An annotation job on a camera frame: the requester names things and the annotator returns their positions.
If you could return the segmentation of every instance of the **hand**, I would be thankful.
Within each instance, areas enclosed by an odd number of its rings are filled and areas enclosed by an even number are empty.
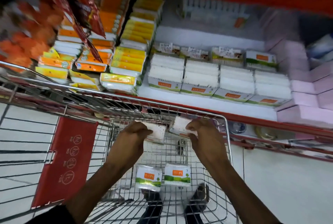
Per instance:
[[[153,131],[141,122],[132,122],[119,133],[110,149],[106,164],[119,169],[124,174],[144,152],[144,139]]]
[[[210,173],[214,165],[221,165],[221,162],[229,164],[223,136],[212,121],[193,120],[186,126],[186,129],[197,131],[198,137],[189,133],[189,138],[197,157]]]

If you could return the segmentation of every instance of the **stack of pink boxes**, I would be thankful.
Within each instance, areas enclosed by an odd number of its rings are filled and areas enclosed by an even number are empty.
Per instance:
[[[269,9],[260,23],[266,50],[276,54],[279,71],[291,83],[293,99],[275,108],[277,120],[333,128],[333,63],[310,71],[293,12]]]

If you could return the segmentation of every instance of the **metal shopping cart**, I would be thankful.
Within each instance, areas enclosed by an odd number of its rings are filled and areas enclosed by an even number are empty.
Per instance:
[[[23,223],[49,207],[61,203],[61,201],[49,202],[46,205],[31,208],[31,201],[40,181],[41,167],[52,162],[53,153],[49,150],[59,116],[99,122],[87,179],[103,165],[119,132],[134,119],[167,127],[176,116],[214,119],[214,123],[217,123],[218,129],[224,135],[232,164],[230,137],[224,116],[133,96],[68,87],[43,76],[38,77],[38,79],[26,78],[15,74],[10,77],[2,76],[0,98],[4,107],[0,119],[0,131],[6,132],[6,136],[0,140],[0,149],[2,149],[0,180],[10,180],[13,183],[21,181],[22,184],[0,187],[0,195],[5,196],[0,196],[0,223]],[[43,114],[47,114],[45,118],[51,116],[53,121],[45,119]],[[29,123],[37,124],[36,129],[27,128]],[[39,133],[47,134],[49,140],[33,140],[34,134]],[[20,140],[23,134],[26,135],[26,139]],[[7,135],[17,135],[17,138],[8,138]],[[161,222],[185,223],[183,207],[189,203],[189,199],[200,184],[205,185],[206,195],[209,195],[206,199],[207,207],[201,214],[203,222],[238,222],[237,214],[230,201],[197,158],[191,142],[170,133],[165,135],[164,145],[144,142],[144,154],[134,167],[110,188],[86,222],[138,222],[147,207],[147,201],[141,189],[135,187],[136,166],[144,164],[164,168],[168,162],[190,166],[192,186],[182,188],[162,184]],[[38,169],[33,170],[34,168],[31,167],[35,166],[38,166]],[[28,182],[24,183],[29,177],[33,177],[33,181],[28,179]],[[9,208],[15,206],[14,211],[13,209],[9,211]]]

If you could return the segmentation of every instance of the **person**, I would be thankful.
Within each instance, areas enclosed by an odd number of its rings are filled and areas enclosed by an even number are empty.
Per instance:
[[[243,224],[279,224],[279,220],[250,190],[231,166],[224,140],[210,120],[193,120],[186,129],[193,150],[212,178],[229,198]],[[98,201],[127,172],[143,154],[144,139],[152,130],[141,122],[133,122],[119,133],[104,165],[86,182],[81,190],[62,205],[36,216],[27,224],[68,223],[83,224]],[[185,207],[187,224],[202,224],[200,213],[205,209],[209,188],[200,184]],[[159,224],[162,200],[159,193],[142,190],[148,207],[138,224]]]

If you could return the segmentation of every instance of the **white shelf surface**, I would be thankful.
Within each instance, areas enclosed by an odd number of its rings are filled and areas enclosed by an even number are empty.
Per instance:
[[[156,41],[206,50],[210,50],[212,46],[228,46],[264,51],[263,34],[255,14],[250,16],[244,28],[224,28],[188,18],[182,19],[176,13],[180,2],[181,0],[166,0]]]
[[[148,84],[148,73],[145,74],[142,86],[139,87],[138,96],[142,98],[196,107],[199,109],[208,109],[212,111],[277,121],[276,112],[272,107],[223,101],[207,97],[160,91],[155,88],[150,88]]]

